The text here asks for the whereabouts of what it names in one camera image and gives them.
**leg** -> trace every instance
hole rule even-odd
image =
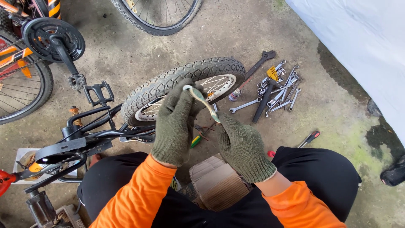
[[[117,191],[130,181],[135,169],[146,157],[144,152],[107,157],[88,170],[77,191],[92,221]],[[169,187],[152,227],[170,223],[191,227],[204,222],[206,216],[205,210]]]
[[[305,181],[313,194],[344,222],[357,194],[359,177],[344,156],[326,149],[279,147],[272,160],[290,181]],[[226,224],[235,227],[283,227],[258,188],[222,211]]]

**glove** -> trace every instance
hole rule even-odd
[[[217,114],[222,122],[222,125],[215,125],[222,158],[249,183],[262,182],[273,177],[277,168],[264,154],[260,133],[226,113]]]
[[[151,154],[160,162],[177,167],[188,160],[189,149],[193,140],[194,119],[205,107],[194,99],[189,91],[183,91],[183,86],[191,85],[204,96],[204,88],[195,85],[190,78],[181,80],[169,92],[159,108],[156,120],[156,139]]]

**red screwdriver handle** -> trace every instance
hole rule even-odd
[[[307,143],[311,143],[312,140],[318,138],[318,136],[319,136],[320,134],[321,134],[321,133],[320,133],[319,131],[315,131],[314,133],[312,133],[312,134],[307,138],[306,142],[307,142]]]
[[[4,172],[3,170],[0,170],[0,196],[2,196],[4,192],[7,191],[7,189],[9,189],[11,183],[14,181],[14,174],[9,174],[7,172]]]

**spray can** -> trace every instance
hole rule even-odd
[[[229,94],[229,100],[236,101],[241,94],[242,94],[241,89],[237,88],[235,91]]]

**orange sleeve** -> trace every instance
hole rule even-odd
[[[262,193],[262,196],[285,228],[346,227],[312,194],[305,181],[293,182],[278,195],[266,197]]]
[[[151,227],[175,172],[176,169],[164,167],[148,155],[90,228]]]

